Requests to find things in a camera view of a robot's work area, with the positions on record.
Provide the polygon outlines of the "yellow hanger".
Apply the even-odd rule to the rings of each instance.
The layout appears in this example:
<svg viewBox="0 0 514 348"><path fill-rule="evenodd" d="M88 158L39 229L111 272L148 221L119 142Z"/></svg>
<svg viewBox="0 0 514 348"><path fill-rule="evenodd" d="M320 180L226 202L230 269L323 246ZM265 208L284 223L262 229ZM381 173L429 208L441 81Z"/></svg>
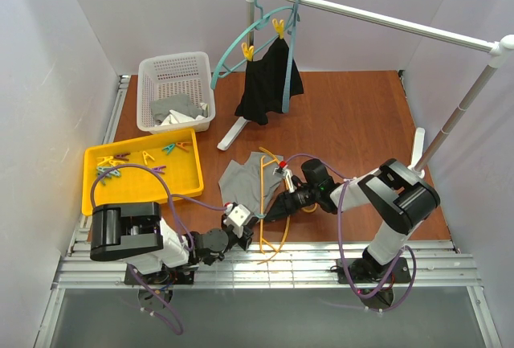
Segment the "yellow hanger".
<svg viewBox="0 0 514 348"><path fill-rule="evenodd" d="M265 197L264 197L264 187L265 187L264 170L265 170L265 168L267 166L272 165L273 163L276 163L278 165L280 160L272 152L270 152L269 150L265 149L262 146L259 147L259 150L264 153L264 155L261 157L260 163L259 163L260 214L265 214L264 213L264 209L265 209L265 205L264 205L264 203L265 203ZM265 260L261 260L259 262L259 264L267 264L270 260L272 260L277 254L279 254L281 252L283 246L285 245L287 237L288 237L290 224L291 224L291 216L288 216L287 219L286 219L286 225L285 225L285 228L284 228L283 237L282 237L282 239L280 241L279 247L275 248L273 246L273 244L271 244L270 242L268 242L264 238L264 219L261 219L259 221L259 230L260 230L260 234L259 234L259 250L261 251L261 253L264 256L266 255L266 251L263 248L264 246L267 245L273 251L272 255L270 255Z"/></svg>

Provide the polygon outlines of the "grey underwear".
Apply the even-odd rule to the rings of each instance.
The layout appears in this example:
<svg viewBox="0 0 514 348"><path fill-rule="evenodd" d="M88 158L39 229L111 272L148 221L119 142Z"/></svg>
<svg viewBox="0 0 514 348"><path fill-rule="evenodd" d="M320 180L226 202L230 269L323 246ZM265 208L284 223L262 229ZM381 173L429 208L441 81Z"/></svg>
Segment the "grey underwear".
<svg viewBox="0 0 514 348"><path fill-rule="evenodd" d="M274 169L278 167L277 162L262 152L251 152L244 164L230 161L218 181L224 203L242 204L255 215L262 213L260 161L263 164L271 162L263 168L263 205L267 208L276 189L283 185L283 179L274 174Z"/></svg>

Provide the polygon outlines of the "grey-blue hanger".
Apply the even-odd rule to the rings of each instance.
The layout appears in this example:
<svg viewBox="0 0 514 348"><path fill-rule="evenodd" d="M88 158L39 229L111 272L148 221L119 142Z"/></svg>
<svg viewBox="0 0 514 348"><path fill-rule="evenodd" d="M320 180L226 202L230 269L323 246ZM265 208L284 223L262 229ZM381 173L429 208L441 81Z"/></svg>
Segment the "grey-blue hanger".
<svg viewBox="0 0 514 348"><path fill-rule="evenodd" d="M288 31L290 35L290 45L288 50L288 60L286 65L286 72L284 77L284 90L282 98L282 113L288 113L290 109L290 97L292 87L292 67L294 60L294 48L296 44L296 24L298 20L298 8L300 0L295 0L292 7L292 24Z"/></svg>

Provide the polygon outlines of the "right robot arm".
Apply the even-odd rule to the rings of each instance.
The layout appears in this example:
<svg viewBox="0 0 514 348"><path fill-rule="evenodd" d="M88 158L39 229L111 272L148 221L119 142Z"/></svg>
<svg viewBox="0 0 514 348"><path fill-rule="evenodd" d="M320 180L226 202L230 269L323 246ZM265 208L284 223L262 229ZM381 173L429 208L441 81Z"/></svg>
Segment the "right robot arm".
<svg viewBox="0 0 514 348"><path fill-rule="evenodd" d="M379 272L390 264L414 230L440 204L437 191L394 158L344 183L335 182L318 158L304 162L301 170L304 180L291 176L293 190L276 196L264 221L285 219L315 203L334 215L369 203L381 216L382 223L362 258Z"/></svg>

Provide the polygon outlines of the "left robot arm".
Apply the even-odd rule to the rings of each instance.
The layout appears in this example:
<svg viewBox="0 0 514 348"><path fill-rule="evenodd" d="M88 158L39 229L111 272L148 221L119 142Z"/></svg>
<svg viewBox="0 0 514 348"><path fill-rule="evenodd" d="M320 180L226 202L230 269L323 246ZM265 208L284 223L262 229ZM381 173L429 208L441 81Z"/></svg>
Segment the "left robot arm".
<svg viewBox="0 0 514 348"><path fill-rule="evenodd" d="M158 203L104 204L93 210L90 258L123 261L142 275L212 265L234 246L248 249L258 221L245 206L229 203L220 228L180 235L161 217Z"/></svg>

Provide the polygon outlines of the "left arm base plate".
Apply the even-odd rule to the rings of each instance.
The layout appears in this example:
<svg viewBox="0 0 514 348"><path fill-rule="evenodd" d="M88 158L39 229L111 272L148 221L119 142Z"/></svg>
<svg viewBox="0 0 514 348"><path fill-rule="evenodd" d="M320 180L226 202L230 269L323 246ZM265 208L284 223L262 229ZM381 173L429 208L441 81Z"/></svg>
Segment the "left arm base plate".
<svg viewBox="0 0 514 348"><path fill-rule="evenodd" d="M163 259L157 256L148 255L124 259L127 264L124 282L127 285L135 285L136 278L133 276L133 269L136 274L147 285L171 286L190 285L194 282L194 273L198 270L199 259L184 258Z"/></svg>

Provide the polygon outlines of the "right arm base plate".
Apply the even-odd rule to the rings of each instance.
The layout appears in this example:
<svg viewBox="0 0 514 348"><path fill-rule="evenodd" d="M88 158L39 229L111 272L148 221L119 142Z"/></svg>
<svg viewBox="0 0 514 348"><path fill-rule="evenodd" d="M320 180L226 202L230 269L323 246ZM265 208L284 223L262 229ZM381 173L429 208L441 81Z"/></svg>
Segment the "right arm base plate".
<svg viewBox="0 0 514 348"><path fill-rule="evenodd" d="M348 270L349 275L352 277L353 282L357 284L378 284L386 273L388 266L384 268L383 272L371 272L365 263L358 259L348 259ZM349 281L345 275L343 264L341 259L337 259L336 263L329 269L330 272L334 272L337 275L337 282L339 284L348 284ZM394 265L392 272L387 276L385 281L389 284L409 284L411 282L411 271L408 267L407 260L404 257L400 257L397 263Z"/></svg>

